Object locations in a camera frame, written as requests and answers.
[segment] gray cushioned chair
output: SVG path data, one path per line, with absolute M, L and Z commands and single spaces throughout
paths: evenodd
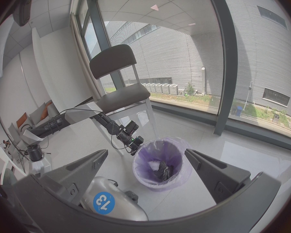
M 89 66 L 95 79 L 99 79 L 125 67 L 132 66 L 137 80 L 135 84 L 103 95 L 101 99 L 97 101 L 97 105 L 105 114 L 125 108 L 124 110 L 108 114 L 112 120 L 117 120 L 145 110 L 153 127 L 155 137 L 159 138 L 149 99 L 150 92 L 148 92 L 139 81 L 135 67 L 136 63 L 132 49 L 129 45 L 125 44 L 105 49 L 90 61 Z

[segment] corrugated metal facade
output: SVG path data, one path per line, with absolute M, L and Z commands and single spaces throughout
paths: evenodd
M 226 0 L 236 30 L 238 75 L 235 98 L 286 110 L 291 116 L 291 23 L 273 0 Z M 257 6 L 282 17 L 287 28 L 260 16 Z M 268 88 L 290 97 L 288 107 L 263 99 Z
M 143 28 L 146 23 L 132 22 L 111 44 L 121 44 L 129 36 Z M 110 21 L 106 27 L 116 32 L 118 22 Z M 199 92 L 202 90 L 201 68 L 205 67 L 208 94 L 220 96 L 223 80 L 223 51 L 221 34 L 217 32 L 189 36 L 182 32 L 159 27 L 130 44 L 140 79 L 172 78 L 178 88 L 184 89 L 191 82 Z M 132 67 L 121 70 L 124 80 L 135 80 Z

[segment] sidewalk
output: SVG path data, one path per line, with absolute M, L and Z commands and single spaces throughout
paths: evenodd
M 174 99 L 164 99 L 164 98 L 158 98 L 158 97 L 150 97 L 150 100 L 154 102 L 167 103 L 167 104 L 194 109 L 198 111 L 204 111 L 204 112 L 208 112 L 215 115 L 218 113 L 218 108 L 216 107 L 201 105 L 197 103 L 190 103 L 190 102 L 185 102 L 185 101 L 179 101 L 179 100 L 174 100 Z M 251 116 L 242 115 L 242 114 L 240 117 L 230 114 L 229 118 L 239 120 L 242 122 L 247 122 L 247 123 L 268 129 L 268 130 L 272 130 L 291 138 L 291 129 L 288 129 L 286 127 L 280 126 L 279 124 L 269 122 L 261 118 L 251 117 Z

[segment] ceiling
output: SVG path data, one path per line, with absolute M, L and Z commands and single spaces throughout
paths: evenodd
M 69 26 L 71 0 L 32 0 L 30 20 L 20 27 L 13 23 L 5 44 L 3 68 L 20 51 L 32 43 L 31 29 L 36 27 L 40 37 Z
M 158 11 L 151 9 L 155 4 Z M 189 35 L 219 30 L 210 0 L 98 0 L 98 5 L 104 21 L 138 21 Z

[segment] white chair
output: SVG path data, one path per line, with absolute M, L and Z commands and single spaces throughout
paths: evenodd
M 7 166 L 10 163 L 14 169 L 20 173 L 19 175 L 16 175 L 16 178 L 19 177 L 18 179 L 27 176 L 4 152 L 3 148 L 0 146 L 0 159 L 3 161 L 3 168 L 1 171 L 1 178 L 0 178 L 0 184 L 3 184 L 3 178 L 4 178 L 4 173 L 6 172 Z
M 153 128 L 155 138 L 159 138 L 154 114 L 150 102 L 150 92 L 140 83 L 135 67 L 136 59 L 132 49 L 125 44 L 116 45 L 103 50 L 90 61 L 93 76 L 99 79 L 112 72 L 132 66 L 137 83 L 123 87 L 103 95 L 98 101 L 98 107 L 112 120 L 146 111 Z

